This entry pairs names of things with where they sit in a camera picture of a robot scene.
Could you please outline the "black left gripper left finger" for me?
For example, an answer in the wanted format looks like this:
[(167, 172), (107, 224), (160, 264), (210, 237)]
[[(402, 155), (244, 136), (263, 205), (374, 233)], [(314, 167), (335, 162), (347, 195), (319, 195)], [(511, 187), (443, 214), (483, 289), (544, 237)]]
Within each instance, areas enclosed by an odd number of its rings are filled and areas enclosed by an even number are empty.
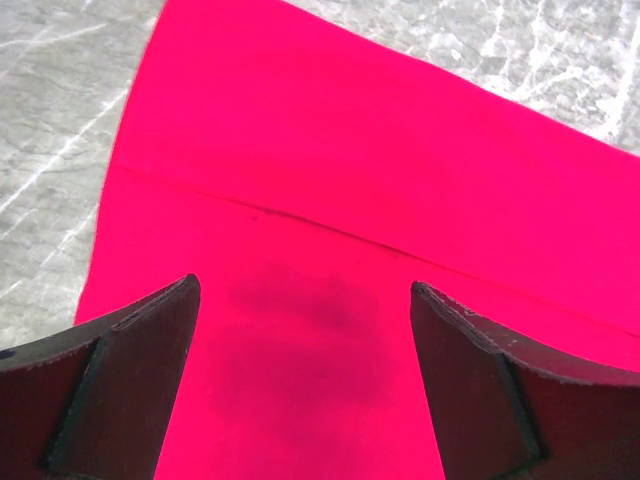
[(153, 478), (199, 305), (199, 281), (188, 275), (2, 350), (2, 478)]

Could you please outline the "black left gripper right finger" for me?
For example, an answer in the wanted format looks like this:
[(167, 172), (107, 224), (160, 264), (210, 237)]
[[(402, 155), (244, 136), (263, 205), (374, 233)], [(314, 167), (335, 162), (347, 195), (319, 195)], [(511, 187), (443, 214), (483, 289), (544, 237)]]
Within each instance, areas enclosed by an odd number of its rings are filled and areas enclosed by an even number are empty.
[(410, 321), (449, 479), (635, 479), (639, 376), (553, 349), (425, 283)]

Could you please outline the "pink t shirt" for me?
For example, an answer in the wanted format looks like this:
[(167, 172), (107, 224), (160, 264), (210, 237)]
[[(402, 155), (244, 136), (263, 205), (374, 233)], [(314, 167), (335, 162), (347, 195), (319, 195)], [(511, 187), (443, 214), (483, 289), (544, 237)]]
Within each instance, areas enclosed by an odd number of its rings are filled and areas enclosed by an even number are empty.
[(84, 322), (187, 274), (160, 479), (439, 479), (410, 288), (639, 366), (639, 160), (282, 1), (170, 1)]

